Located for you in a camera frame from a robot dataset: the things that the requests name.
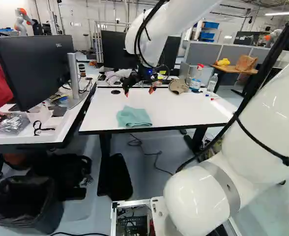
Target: towel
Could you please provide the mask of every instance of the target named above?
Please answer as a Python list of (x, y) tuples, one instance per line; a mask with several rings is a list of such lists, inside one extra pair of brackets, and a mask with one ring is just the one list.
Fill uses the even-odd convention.
[(152, 122), (145, 109), (136, 109), (125, 106), (116, 115), (120, 127), (151, 126)]

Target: wooden table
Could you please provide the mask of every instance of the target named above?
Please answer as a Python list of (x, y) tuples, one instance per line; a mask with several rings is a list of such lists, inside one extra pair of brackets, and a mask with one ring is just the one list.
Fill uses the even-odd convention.
[[(242, 75), (256, 75), (258, 71), (256, 69), (251, 69), (248, 71), (240, 71), (235, 69), (235, 65), (227, 65), (227, 66), (219, 66), (219, 65), (212, 65), (213, 68), (222, 71), (223, 73), (218, 73), (218, 82), (214, 88), (214, 92), (217, 92), (220, 82), (222, 80), (222, 77), (225, 73), (232, 73), (232, 74), (242, 74)], [(231, 89), (233, 92), (237, 93), (238, 95), (244, 97), (245, 96), (245, 88), (247, 87), (249, 83), (249, 80), (247, 80), (243, 92), (236, 91), (234, 89)]]

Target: trash bag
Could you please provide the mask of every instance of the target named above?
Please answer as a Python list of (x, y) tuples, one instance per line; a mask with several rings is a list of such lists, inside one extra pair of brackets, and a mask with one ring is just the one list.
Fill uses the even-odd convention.
[(12, 176), (0, 182), (1, 226), (18, 233), (51, 234), (62, 214), (63, 205), (57, 200), (53, 179)]

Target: floor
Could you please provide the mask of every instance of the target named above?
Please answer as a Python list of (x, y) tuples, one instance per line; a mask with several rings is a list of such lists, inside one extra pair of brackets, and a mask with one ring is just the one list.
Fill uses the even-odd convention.
[[(86, 66), (88, 73), (94, 69)], [(242, 97), (230, 90), (220, 89), (218, 94), (230, 103), (239, 106)], [(208, 129), (206, 136), (212, 139), (220, 128)], [(136, 133), (143, 140), (146, 153), (162, 151), (157, 165), (174, 172), (176, 168), (193, 155), (186, 146), (183, 136), (178, 131), (160, 131)], [(154, 169), (154, 156), (143, 156), (139, 147), (128, 146), (132, 140), (129, 134), (113, 135), (112, 154), (122, 153), (130, 172), (134, 194), (132, 200), (148, 199), (163, 194), (163, 187), (170, 175)], [(94, 182), (88, 187), (87, 197), (83, 201), (70, 201), (65, 205), (65, 213), (57, 231), (84, 234), (110, 234), (111, 201), (108, 197), (97, 197), (96, 189), (100, 166), (100, 148), (98, 136), (75, 135), (73, 142), (57, 153), (83, 154), (93, 160), (92, 177)], [(23, 175), (4, 167), (5, 176)], [(244, 236), (288, 236), (289, 235), (289, 180), (284, 186), (275, 186), (261, 194), (249, 206), (241, 210), (235, 221)], [(0, 236), (18, 236), (4, 227), (0, 227)]]

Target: blue bin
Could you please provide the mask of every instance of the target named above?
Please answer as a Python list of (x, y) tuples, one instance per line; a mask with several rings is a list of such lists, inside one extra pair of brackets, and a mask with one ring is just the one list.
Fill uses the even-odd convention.
[(214, 33), (208, 33), (208, 32), (201, 32), (200, 38), (207, 38), (207, 39), (213, 39)]
[(209, 43), (213, 43), (214, 39), (207, 39), (207, 38), (202, 38), (201, 42), (209, 42)]
[(217, 29), (219, 27), (219, 23), (215, 23), (215, 22), (205, 22), (204, 23), (204, 28), (213, 28), (213, 29)]

